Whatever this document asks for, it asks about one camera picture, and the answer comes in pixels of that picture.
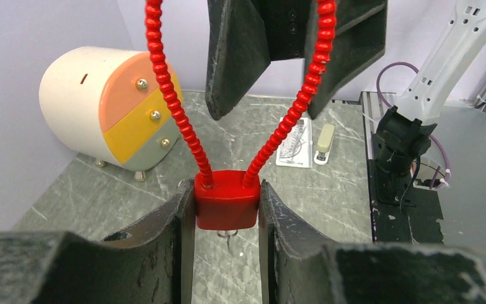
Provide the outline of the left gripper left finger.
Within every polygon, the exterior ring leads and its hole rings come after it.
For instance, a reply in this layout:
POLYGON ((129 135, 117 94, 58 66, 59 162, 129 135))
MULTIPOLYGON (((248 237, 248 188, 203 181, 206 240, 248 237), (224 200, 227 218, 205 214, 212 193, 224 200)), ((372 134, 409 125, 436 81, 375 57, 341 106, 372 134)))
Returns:
POLYGON ((89 241, 0 232, 0 303, 190 303, 194 181, 136 222, 89 241))

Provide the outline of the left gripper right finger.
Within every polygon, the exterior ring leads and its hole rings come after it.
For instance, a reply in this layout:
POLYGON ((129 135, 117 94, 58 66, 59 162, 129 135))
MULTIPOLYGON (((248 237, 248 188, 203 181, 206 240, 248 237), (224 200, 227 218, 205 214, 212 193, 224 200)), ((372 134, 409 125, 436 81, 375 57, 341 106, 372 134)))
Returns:
POLYGON ((435 244, 339 243, 262 182, 263 303, 486 303, 486 259, 435 244))

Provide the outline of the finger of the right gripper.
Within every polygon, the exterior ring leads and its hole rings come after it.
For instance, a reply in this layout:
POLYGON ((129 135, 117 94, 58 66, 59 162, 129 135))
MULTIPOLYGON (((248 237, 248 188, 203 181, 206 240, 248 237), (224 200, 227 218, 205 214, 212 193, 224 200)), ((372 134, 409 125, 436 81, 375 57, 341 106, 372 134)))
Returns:
POLYGON ((271 63, 265 25, 252 1, 208 1, 205 100, 213 120, 230 113, 271 63))
POLYGON ((337 1, 337 26, 327 70, 307 113, 315 119, 334 95, 385 52, 386 0, 337 1))

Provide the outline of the small silver key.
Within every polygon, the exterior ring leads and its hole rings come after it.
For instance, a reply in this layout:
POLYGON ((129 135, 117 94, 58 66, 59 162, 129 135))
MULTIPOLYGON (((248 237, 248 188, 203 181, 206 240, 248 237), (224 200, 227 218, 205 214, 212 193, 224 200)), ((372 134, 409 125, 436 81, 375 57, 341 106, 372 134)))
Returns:
POLYGON ((219 238, 223 238, 223 239, 226 239, 226 240, 229 240, 229 239, 232 239, 234 238, 236 235, 238 235, 238 230, 234 230, 234 231, 217 231, 217 236, 219 238))

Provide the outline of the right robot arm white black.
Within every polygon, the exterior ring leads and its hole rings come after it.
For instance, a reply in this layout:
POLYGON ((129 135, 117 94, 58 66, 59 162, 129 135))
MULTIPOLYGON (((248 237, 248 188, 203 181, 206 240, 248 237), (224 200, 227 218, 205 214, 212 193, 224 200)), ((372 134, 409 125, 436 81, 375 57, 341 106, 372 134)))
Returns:
MULTIPOLYGON (((334 92, 385 49, 385 1, 209 1, 206 104, 218 120, 229 113, 272 61, 304 58, 302 87, 280 125, 243 174, 258 173, 304 111, 316 117, 334 92)), ((413 161, 433 142, 435 120, 453 87, 486 44, 486 1, 458 1, 449 23, 407 90, 375 132, 377 199, 399 206, 413 161)))

